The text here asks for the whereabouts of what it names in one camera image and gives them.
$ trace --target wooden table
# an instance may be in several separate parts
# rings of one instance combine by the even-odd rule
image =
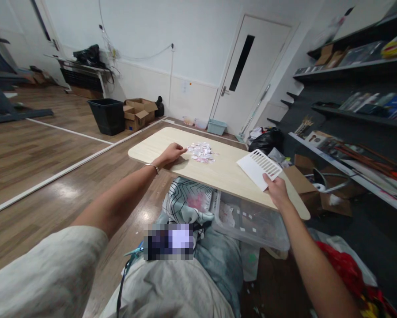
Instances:
[[[266,192],[260,191],[236,163],[239,159],[248,154],[245,150],[228,146],[221,142],[194,135],[183,130],[166,127],[132,147],[128,154],[129,157],[134,160],[150,163],[173,142],[183,147],[188,147],[192,143],[207,142],[210,144],[212,151],[219,154],[219,156],[213,156],[216,160],[214,163],[199,163],[191,159],[192,153],[187,152],[182,155],[183,160],[179,160],[179,163],[173,165],[171,168],[173,173],[261,206],[277,210],[270,196]],[[288,195],[300,217],[303,220],[308,220],[310,218],[310,213],[288,177],[284,172],[279,176],[285,180]]]

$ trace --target white door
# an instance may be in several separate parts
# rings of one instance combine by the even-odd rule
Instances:
[[[245,16],[213,119],[237,134],[248,121],[291,27]]]
[[[57,84],[68,87],[56,59],[44,54],[64,57],[51,23],[40,0],[9,0],[23,35],[34,57],[34,65],[47,71]]]

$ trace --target door handle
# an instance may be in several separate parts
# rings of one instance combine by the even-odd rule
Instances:
[[[229,92],[229,91],[226,90],[226,86],[224,86],[223,89],[222,89],[222,94],[220,94],[220,96],[223,97],[225,94],[226,94],[226,95],[229,95],[228,92]]]

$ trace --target fingers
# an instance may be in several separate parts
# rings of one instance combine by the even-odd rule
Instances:
[[[272,184],[272,181],[270,180],[268,174],[263,174],[263,179],[268,185]]]

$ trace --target black bag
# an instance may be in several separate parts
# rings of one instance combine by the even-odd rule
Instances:
[[[268,132],[260,135],[251,143],[248,148],[249,152],[260,149],[265,155],[268,155],[273,148],[284,152],[284,134],[278,128],[270,128]]]
[[[158,109],[156,111],[154,111],[154,117],[164,116],[164,105],[163,105],[162,101],[163,101],[163,98],[161,96],[159,96],[159,98],[155,102]]]

